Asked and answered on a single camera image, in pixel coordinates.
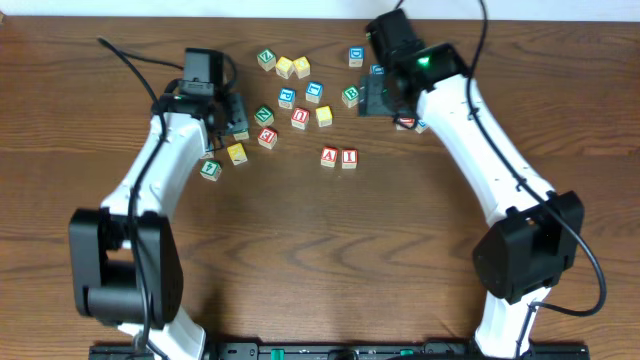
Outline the blue number 2 block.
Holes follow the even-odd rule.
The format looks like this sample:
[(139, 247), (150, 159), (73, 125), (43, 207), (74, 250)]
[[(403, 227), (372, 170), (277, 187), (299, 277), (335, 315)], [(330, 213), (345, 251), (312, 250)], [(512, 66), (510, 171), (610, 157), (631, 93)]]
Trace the blue number 2 block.
[(213, 149), (208, 149), (204, 155), (202, 156), (202, 159), (210, 159), (213, 158), (215, 154), (215, 151)]

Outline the red letter I block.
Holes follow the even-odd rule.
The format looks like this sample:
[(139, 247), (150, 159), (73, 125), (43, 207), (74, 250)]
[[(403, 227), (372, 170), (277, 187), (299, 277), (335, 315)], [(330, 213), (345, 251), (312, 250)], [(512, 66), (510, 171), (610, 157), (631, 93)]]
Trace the red letter I block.
[(356, 169), (358, 165), (358, 151), (356, 149), (343, 149), (341, 152), (341, 167), (343, 169)]

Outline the red letter A block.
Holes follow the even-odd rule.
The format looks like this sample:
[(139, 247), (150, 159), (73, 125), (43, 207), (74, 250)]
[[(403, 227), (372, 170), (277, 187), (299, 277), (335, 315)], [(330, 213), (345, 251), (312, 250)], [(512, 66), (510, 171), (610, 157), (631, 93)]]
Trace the red letter A block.
[(334, 168), (337, 162), (339, 150), (325, 146), (321, 152), (320, 164), (324, 167)]

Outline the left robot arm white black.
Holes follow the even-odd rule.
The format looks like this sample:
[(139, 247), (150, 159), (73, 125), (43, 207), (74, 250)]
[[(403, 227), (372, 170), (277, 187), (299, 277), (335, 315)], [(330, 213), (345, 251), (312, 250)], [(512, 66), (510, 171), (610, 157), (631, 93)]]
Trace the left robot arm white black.
[(183, 271), (170, 222), (192, 169), (214, 152), (211, 134), (243, 132), (243, 97), (222, 99), (214, 117), (205, 97), (165, 94), (128, 173), (97, 209), (69, 223), (77, 311), (133, 337), (124, 359), (200, 359), (206, 332), (182, 308)]

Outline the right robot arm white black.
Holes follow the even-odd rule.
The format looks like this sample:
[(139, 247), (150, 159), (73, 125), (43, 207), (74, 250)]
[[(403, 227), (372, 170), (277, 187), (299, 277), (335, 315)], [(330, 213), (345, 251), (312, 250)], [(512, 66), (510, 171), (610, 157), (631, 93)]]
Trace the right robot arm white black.
[(472, 353), (538, 356), (529, 340), (539, 309), (575, 261), (584, 206), (559, 194), (519, 153), (450, 44), (420, 40), (373, 48), (395, 115), (411, 114), (448, 150), (478, 199), (488, 232), (472, 252), (487, 297)]

